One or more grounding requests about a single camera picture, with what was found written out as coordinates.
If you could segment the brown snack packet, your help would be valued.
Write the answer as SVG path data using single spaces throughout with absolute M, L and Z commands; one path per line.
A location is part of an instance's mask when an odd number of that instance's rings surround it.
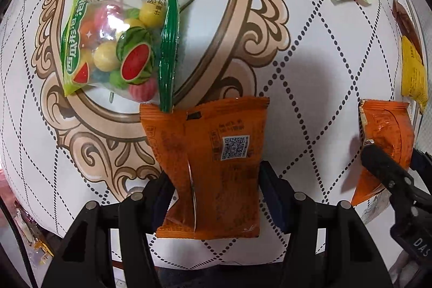
M 399 26 L 402 35 L 406 36 L 407 39 L 409 39 L 410 42 L 414 45 L 418 53 L 422 55 L 423 52 L 420 44 L 420 39 L 414 28 L 414 24 L 411 21 L 405 8 L 397 0 L 393 0 L 392 14 Z

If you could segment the yellow snack packet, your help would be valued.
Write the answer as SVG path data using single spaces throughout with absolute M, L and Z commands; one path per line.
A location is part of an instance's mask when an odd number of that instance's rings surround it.
M 420 54 L 406 36 L 401 38 L 402 80 L 401 95 L 410 97 L 424 113 L 428 104 L 428 81 Z

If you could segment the orange snack packet with QR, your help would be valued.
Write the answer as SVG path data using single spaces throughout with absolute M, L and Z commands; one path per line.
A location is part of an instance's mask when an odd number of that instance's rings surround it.
M 159 238 L 214 240 L 260 233 L 258 170 L 269 98 L 245 96 L 163 113 L 140 106 L 141 124 L 177 201 Z

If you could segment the watermelon candy clear bag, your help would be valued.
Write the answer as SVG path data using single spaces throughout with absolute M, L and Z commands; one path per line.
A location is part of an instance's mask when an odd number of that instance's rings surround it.
M 62 33 L 65 96 L 86 86 L 174 108 L 179 0 L 73 0 Z

